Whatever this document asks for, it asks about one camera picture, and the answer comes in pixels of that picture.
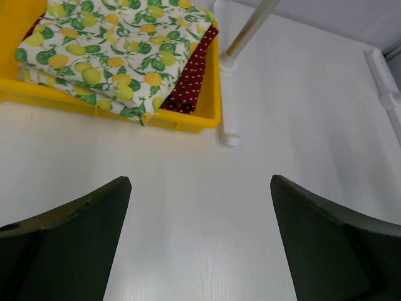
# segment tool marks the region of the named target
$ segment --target white pole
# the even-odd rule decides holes
[[[224,66],[228,68],[234,66],[238,54],[248,44],[249,40],[255,35],[279,2],[280,0],[262,0],[237,37],[221,55],[220,61]]]

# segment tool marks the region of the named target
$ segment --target white table surface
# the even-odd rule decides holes
[[[231,38],[252,9],[229,3]],[[241,53],[241,145],[5,102],[0,225],[124,175],[132,195],[105,300],[295,300],[269,182],[282,174],[401,223],[401,148],[369,46],[271,16]]]

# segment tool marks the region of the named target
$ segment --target white wall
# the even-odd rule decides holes
[[[398,88],[401,88],[401,53],[394,56],[388,63]]]
[[[236,0],[256,7],[261,0]],[[401,38],[400,0],[282,0],[275,13],[386,50]]]

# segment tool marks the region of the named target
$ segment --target lemon pattern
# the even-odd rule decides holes
[[[26,82],[145,125],[212,22],[189,0],[48,0],[15,56]]]

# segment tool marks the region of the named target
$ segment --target lemon print fabric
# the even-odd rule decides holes
[[[48,0],[15,56],[26,82],[144,125],[212,22],[189,0]]]

